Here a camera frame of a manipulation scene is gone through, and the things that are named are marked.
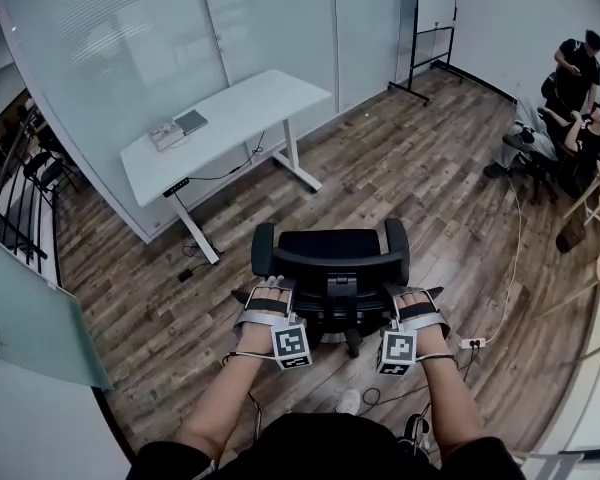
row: shoe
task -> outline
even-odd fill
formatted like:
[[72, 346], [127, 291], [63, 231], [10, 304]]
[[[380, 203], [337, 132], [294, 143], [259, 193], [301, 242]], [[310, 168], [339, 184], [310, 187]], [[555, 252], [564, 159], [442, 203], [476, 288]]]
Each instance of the shoe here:
[[360, 410], [361, 400], [362, 398], [360, 397], [360, 391], [357, 389], [347, 389], [342, 394], [342, 398], [340, 398], [340, 401], [338, 402], [336, 412], [355, 416]]
[[493, 162], [491, 165], [487, 165], [484, 169], [482, 169], [482, 173], [492, 180], [495, 178], [502, 178], [509, 174], [509, 171], [502, 167], [499, 163]]
[[528, 153], [531, 151], [529, 145], [522, 138], [521, 133], [517, 133], [516, 135], [509, 135], [507, 133], [506, 135], [502, 136], [502, 142], [504, 142], [507, 146], [511, 146], [512, 148], [522, 151], [523, 153]]

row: floor trim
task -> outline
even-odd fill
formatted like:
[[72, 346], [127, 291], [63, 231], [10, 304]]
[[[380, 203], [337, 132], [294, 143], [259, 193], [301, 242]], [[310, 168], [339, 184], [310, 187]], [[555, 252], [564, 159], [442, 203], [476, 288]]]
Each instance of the floor trim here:
[[489, 82], [483, 80], [482, 78], [479, 78], [475, 75], [472, 75], [471, 73], [469, 73], [468, 71], [465, 71], [464, 69], [460, 69], [457, 66], [454, 66], [453, 64], [449, 64], [447, 66], [446, 62], [442, 62], [440, 60], [435, 60], [432, 62], [432, 64], [434, 66], [437, 67], [444, 67], [445, 69], [449, 69], [449, 71], [456, 73], [458, 75], [461, 75], [465, 78], [468, 78], [469, 80], [473, 80], [474, 82], [479, 83], [480, 85], [484, 85], [487, 89], [491, 89], [493, 92], [499, 94], [500, 96], [502, 96], [503, 98], [506, 98], [507, 100], [509, 100], [511, 103], [517, 103], [517, 100], [511, 96], [510, 94], [504, 92], [501, 89], [498, 89], [495, 85], [491, 85]]

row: electrical outlet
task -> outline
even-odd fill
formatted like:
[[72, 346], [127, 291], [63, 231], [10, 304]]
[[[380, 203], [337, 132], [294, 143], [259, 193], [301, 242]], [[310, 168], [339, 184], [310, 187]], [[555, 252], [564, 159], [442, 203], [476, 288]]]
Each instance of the electrical outlet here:
[[487, 346], [487, 341], [484, 338], [469, 338], [466, 340], [462, 340], [460, 343], [460, 348], [471, 350], [477, 345], [480, 345], [480, 348], [484, 348]]

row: black sleeve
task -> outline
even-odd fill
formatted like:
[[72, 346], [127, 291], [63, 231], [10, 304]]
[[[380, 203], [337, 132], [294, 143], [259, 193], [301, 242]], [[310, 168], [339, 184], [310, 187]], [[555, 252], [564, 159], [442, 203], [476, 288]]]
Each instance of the black sleeve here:
[[191, 480], [210, 466], [211, 459], [195, 448], [158, 441], [140, 449], [127, 480]]
[[524, 480], [520, 467], [495, 437], [485, 437], [455, 450], [442, 463], [443, 478]]
[[576, 48], [576, 40], [575, 39], [567, 39], [560, 45], [560, 51], [564, 53], [564, 56], [567, 57], [573, 53], [573, 50]]
[[593, 72], [591, 83], [600, 85], [600, 63], [596, 60], [596, 70]]

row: white desk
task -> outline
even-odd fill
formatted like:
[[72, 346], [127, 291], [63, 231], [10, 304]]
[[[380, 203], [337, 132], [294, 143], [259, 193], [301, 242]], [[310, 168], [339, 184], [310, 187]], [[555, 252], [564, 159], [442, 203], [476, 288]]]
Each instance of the white desk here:
[[[147, 206], [204, 165], [280, 121], [284, 127], [287, 157], [276, 152], [274, 158], [313, 190], [319, 190], [321, 183], [300, 168], [296, 140], [289, 132], [288, 118], [330, 96], [331, 93], [315, 85], [271, 70], [193, 105], [175, 117], [195, 109], [209, 123], [190, 133], [175, 147], [159, 152], [147, 134], [120, 152], [138, 204]], [[187, 209], [175, 195], [167, 200], [207, 259], [211, 263], [217, 262], [218, 256]]]

